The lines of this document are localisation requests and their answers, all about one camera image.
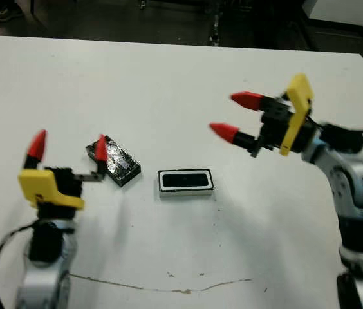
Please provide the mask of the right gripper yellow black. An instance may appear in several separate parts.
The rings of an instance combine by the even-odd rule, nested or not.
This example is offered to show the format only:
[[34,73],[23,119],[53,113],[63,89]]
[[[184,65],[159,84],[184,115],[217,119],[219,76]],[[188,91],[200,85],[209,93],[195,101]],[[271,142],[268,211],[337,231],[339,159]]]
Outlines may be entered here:
[[[278,148],[279,154],[303,152],[315,133],[315,124],[310,119],[314,98],[310,83],[303,73],[296,74],[282,96],[272,98],[261,94],[242,91],[233,93],[230,99],[252,111],[262,111],[260,135],[262,146]],[[246,149],[256,158],[260,147],[257,139],[227,123],[213,122],[209,127],[226,142]]]

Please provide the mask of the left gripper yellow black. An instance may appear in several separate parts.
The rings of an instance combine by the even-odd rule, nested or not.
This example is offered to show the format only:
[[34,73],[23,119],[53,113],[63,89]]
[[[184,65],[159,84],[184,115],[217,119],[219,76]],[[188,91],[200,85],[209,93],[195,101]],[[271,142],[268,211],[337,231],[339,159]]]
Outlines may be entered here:
[[39,213],[53,212],[57,218],[72,216],[84,208],[82,184],[101,182],[107,169],[105,135],[101,134],[95,146],[97,172],[75,174],[67,167],[36,169],[42,162],[46,147],[47,130],[40,130],[33,138],[25,159],[25,169],[18,175],[21,190],[27,201]]

